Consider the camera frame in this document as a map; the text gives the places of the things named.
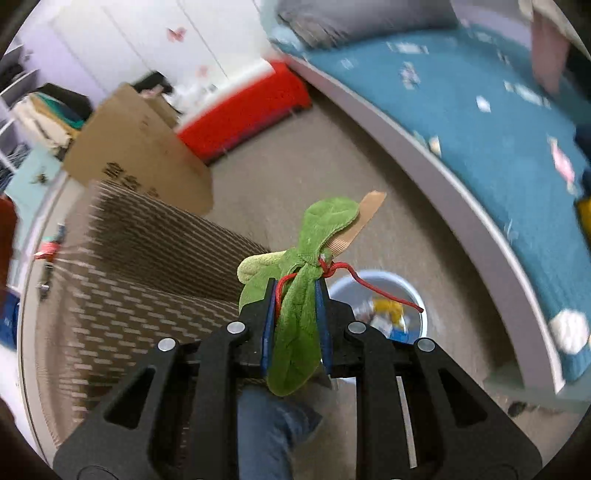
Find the corrugated cardboard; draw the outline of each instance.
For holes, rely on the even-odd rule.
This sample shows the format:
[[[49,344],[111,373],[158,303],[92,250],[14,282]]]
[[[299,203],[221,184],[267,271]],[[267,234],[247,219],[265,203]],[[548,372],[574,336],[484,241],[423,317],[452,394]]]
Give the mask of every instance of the corrugated cardboard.
[[[213,206],[209,169],[130,85],[90,117],[63,167],[84,185],[115,180],[195,215]]]

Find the gray carpet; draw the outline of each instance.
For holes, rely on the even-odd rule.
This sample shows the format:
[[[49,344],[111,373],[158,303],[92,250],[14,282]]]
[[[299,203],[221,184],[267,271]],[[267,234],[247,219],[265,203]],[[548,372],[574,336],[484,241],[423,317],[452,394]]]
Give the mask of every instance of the gray carpet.
[[[388,197],[339,259],[382,268],[422,295],[428,334],[477,382],[513,357],[501,319],[474,266],[424,195],[396,162],[338,107],[314,93],[314,108],[288,118],[212,165],[215,207],[209,219],[273,250],[297,240],[301,216],[330,196]],[[322,431],[296,454],[298,480],[355,477],[355,390],[341,384],[320,401]],[[495,398],[506,407],[506,398]],[[537,410],[518,418],[548,461],[580,416]]]

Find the jeans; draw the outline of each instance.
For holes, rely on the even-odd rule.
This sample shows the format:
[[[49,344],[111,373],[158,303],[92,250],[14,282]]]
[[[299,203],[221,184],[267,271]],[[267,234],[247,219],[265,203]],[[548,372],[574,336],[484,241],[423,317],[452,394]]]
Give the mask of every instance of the jeans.
[[[240,480],[292,480],[291,451],[321,420],[304,404],[248,385],[238,400]]]

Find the red storage bin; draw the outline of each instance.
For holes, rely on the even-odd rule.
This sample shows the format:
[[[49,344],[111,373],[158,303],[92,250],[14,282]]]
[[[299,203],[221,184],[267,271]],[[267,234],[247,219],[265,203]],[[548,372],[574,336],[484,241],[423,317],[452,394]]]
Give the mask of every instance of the red storage bin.
[[[294,109],[311,107],[304,82],[285,63],[270,63],[274,73],[226,98],[178,132],[178,137],[205,164]]]

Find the pink cloth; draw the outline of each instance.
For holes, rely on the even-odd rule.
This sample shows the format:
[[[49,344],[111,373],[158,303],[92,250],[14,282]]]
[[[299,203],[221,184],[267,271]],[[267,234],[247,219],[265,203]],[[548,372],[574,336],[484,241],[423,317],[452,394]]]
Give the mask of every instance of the pink cloth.
[[[546,92],[555,95],[560,88],[560,77],[566,65],[570,41],[558,31],[551,20],[534,10],[531,44],[534,78]]]

